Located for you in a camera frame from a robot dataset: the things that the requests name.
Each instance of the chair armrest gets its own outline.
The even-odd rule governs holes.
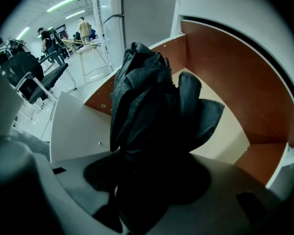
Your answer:
[[[51,56],[57,55],[57,52],[54,51],[53,53],[49,54],[47,57],[44,57],[42,60],[40,60],[39,64],[42,64],[44,61],[46,61]]]
[[[21,78],[21,80],[19,81],[19,83],[18,83],[17,86],[15,87],[15,90],[18,91],[19,88],[23,85],[23,83],[24,83],[24,82],[26,81],[26,79],[28,79],[28,78],[29,78],[29,79],[34,79],[35,76],[34,76],[34,74],[31,73],[31,72],[26,73],[25,76]]]

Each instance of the black chair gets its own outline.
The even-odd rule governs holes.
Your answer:
[[[30,104],[34,104],[39,97],[44,100],[46,96],[57,101],[57,98],[53,96],[49,90],[54,87],[56,81],[65,70],[74,82],[74,90],[76,89],[76,82],[66,69],[69,66],[66,63],[61,64],[44,76],[41,64],[48,60],[48,58],[56,55],[58,55],[58,53],[55,51],[38,62],[25,52],[19,52],[15,56],[9,58],[9,60],[1,66],[1,70],[10,84],[15,87],[15,90],[20,91]]]

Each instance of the door handle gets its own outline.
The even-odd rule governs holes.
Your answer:
[[[122,13],[122,14],[114,14],[114,15],[108,17],[108,18],[103,22],[102,25],[104,25],[104,24],[105,24],[107,21],[109,21],[111,18],[122,18],[122,17],[124,17],[124,13]]]

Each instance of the ceiling light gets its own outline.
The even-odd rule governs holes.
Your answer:
[[[47,10],[47,12],[51,12],[52,10],[55,10],[56,8],[59,8],[60,6],[66,4],[66,3],[69,3],[69,2],[72,2],[74,0],[64,0],[58,4],[56,4],[55,6],[51,7],[50,9]]]
[[[79,15],[79,14],[82,14],[82,13],[84,13],[84,12],[85,12],[85,10],[82,10],[82,11],[76,12],[76,13],[74,13],[74,14],[72,14],[72,15],[66,17],[66,19],[72,18],[72,17],[74,17],[74,16],[76,16],[76,15]]]
[[[21,37],[29,30],[29,27],[26,27],[22,32],[16,37],[16,40],[21,39]]]

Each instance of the yellow shirt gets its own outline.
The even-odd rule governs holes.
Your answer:
[[[81,21],[78,25],[78,30],[80,30],[80,36],[86,37],[90,35],[90,25],[86,21]]]

